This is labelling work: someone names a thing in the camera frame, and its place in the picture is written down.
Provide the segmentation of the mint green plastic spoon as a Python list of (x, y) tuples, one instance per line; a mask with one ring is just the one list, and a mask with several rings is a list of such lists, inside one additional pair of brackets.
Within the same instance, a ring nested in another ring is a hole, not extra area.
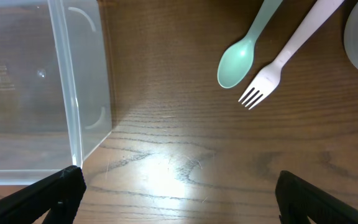
[(217, 70), (217, 80), (221, 87), (232, 88), (247, 75), (254, 61), (255, 43), (282, 2), (264, 0), (246, 35), (225, 50)]

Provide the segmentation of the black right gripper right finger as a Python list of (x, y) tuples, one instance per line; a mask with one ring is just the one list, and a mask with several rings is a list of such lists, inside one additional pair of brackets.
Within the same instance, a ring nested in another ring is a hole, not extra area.
[(358, 224), (358, 210), (299, 178), (280, 172), (275, 187), (281, 224)]

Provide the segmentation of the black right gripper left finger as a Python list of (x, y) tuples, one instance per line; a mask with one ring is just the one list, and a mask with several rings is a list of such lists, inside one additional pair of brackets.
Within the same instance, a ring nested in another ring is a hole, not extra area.
[(80, 167), (66, 167), (30, 186), (0, 199), (0, 223), (72, 224), (86, 184)]

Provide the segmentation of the pink plastic fork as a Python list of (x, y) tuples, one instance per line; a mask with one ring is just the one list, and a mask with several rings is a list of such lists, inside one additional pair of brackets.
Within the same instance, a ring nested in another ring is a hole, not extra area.
[(343, 2), (344, 0), (317, 0), (280, 53), (260, 70), (238, 102), (251, 110), (266, 99), (278, 87), (285, 64)]

